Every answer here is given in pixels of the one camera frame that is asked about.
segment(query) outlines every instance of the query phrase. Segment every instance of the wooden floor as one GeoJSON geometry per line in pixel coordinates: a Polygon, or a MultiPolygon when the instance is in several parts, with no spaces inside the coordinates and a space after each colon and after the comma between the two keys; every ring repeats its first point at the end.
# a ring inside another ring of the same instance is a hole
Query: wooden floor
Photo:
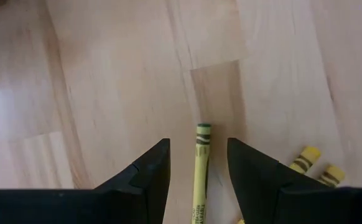
{"type": "Polygon", "coordinates": [[[0,5],[1,188],[92,188],[171,138],[164,223],[188,223],[200,121],[207,223],[240,216],[227,137],[285,164],[317,146],[312,177],[333,163],[362,186],[362,1],[0,5]]]}

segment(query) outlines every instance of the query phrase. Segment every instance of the floor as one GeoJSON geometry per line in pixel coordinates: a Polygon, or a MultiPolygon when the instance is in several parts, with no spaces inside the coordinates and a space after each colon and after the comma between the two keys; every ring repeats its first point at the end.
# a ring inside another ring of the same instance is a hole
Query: floor
{"type": "Polygon", "coordinates": [[[302,147],[362,186],[362,1],[0,4],[0,187],[92,188],[162,138],[164,223],[190,222],[195,125],[213,124],[207,223],[240,216],[226,138],[302,147]]]}

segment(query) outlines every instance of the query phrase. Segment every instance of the yellow crayon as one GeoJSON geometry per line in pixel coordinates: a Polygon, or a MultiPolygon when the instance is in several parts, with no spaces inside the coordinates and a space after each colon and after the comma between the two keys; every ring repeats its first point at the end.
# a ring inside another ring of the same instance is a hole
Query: yellow crayon
{"type": "Polygon", "coordinates": [[[210,124],[198,124],[193,180],[192,224],[205,223],[207,198],[208,155],[210,153],[210,124]]]}
{"type": "Polygon", "coordinates": [[[316,147],[307,146],[289,167],[301,174],[305,174],[319,157],[320,151],[316,147]]]}
{"type": "Polygon", "coordinates": [[[329,187],[336,187],[344,178],[345,174],[340,168],[330,165],[319,177],[318,181],[329,187]]]}

